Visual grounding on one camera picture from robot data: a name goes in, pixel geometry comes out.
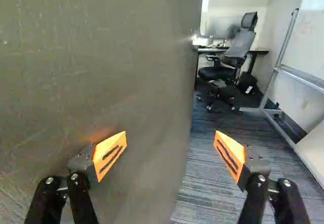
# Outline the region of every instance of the metal frame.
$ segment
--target metal frame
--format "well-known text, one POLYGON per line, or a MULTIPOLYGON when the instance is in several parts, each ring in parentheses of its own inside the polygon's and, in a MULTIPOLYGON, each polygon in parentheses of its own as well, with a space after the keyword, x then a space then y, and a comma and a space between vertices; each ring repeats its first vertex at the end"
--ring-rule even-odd
POLYGON ((324 81, 312 76, 310 74, 307 74, 305 72, 302 72, 300 70, 297 70, 295 68, 286 66, 282 64, 282 59, 284 57, 287 45, 289 43, 289 39, 291 37, 294 25, 296 23, 296 18, 298 16, 299 9, 295 9, 292 13, 292 19, 290 21, 288 31, 286 33, 285 40, 283 42, 283 45, 281 47, 277 62, 275 64, 275 67, 273 68, 273 72, 270 78, 270 81, 267 85, 267 88, 265 90, 264 96, 261 100, 260 106, 258 108, 251 108, 251 107, 240 107, 240 111, 249 112, 249 113, 262 113, 266 116, 266 118, 269 120, 269 122, 276 128, 276 130, 285 138, 285 140, 288 142, 288 144, 295 148, 295 143, 293 140, 284 132, 284 130, 281 128, 281 126, 273 119, 273 115, 281 115, 282 110, 277 109, 265 109, 265 105, 269 99, 269 91, 273 83, 275 82, 278 74, 281 74, 283 76, 290 77, 304 85, 307 85, 316 91, 319 91, 321 93, 324 93, 324 81))

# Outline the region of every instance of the gray carpet floor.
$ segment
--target gray carpet floor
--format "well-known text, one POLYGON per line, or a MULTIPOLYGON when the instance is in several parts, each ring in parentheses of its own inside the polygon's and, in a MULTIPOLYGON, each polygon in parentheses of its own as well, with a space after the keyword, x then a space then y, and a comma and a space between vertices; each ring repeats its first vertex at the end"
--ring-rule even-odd
MULTIPOLYGON (((241 106, 258 105, 258 100, 244 96, 238 101, 241 106)), ((194 100, 186 171, 171 224, 237 223, 246 193, 239 190, 213 147, 215 130, 242 144, 250 144, 271 168, 273 180, 283 177, 294 181, 311 223, 324 223, 324 191, 263 117, 231 112, 221 101, 216 103, 215 113, 208 113, 205 102, 194 100)), ((263 223, 274 223, 269 204, 263 223)))

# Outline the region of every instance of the black office chair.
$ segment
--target black office chair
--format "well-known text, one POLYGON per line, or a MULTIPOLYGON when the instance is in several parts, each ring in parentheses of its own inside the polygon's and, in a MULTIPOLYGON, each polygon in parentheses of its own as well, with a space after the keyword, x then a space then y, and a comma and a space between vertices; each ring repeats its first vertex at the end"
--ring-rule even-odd
POLYGON ((256 33, 254 28, 258 21, 258 12, 244 14, 241 21, 241 28, 236 34, 232 46, 224 52, 221 56, 218 55, 206 55, 208 61, 213 61, 214 66, 204 67, 198 71, 199 77, 208 82, 212 86, 209 97, 213 99, 208 103, 207 109, 212 110, 213 103, 216 98, 220 98, 225 103, 231 106, 232 110, 235 110, 234 106, 234 93, 233 90, 228 88, 228 85, 235 86, 239 77, 240 68, 244 64, 247 53, 250 50, 254 41, 256 33), (217 80, 223 80, 227 86, 220 87, 215 83, 217 80))

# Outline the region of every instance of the screw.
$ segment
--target screw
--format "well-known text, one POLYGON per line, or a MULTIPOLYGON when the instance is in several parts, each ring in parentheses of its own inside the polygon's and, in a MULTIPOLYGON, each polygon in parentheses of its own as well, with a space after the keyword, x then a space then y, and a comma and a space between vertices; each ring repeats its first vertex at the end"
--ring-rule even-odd
POLYGON ((71 176, 71 179, 72 179, 72 180, 76 180, 76 178, 77 178, 77 174, 74 173, 74 174, 71 176))
POLYGON ((51 184, 53 182, 54 178, 52 177, 49 177, 47 180, 46 180, 46 184, 51 184))
POLYGON ((287 179, 285 179, 283 183, 286 187, 290 187, 292 185, 287 179))
POLYGON ((260 180, 261 182, 265 182, 265 180, 266 180, 265 176, 263 176, 263 175, 259 175, 258 177, 259 177, 259 180, 260 180))

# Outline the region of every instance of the chair base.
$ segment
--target chair base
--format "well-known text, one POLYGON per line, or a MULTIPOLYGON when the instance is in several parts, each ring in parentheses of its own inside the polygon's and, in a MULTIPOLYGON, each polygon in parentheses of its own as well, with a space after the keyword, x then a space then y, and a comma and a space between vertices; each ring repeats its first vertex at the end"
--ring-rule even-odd
POLYGON ((208 84, 211 90, 207 93, 207 96, 197 95, 196 98, 198 101, 205 99, 204 101, 207 103, 207 111, 213 111, 213 106, 216 100, 221 100, 229 105, 231 110, 236 110, 234 105, 235 94, 229 86, 220 88, 210 82, 205 81, 205 83, 208 84))

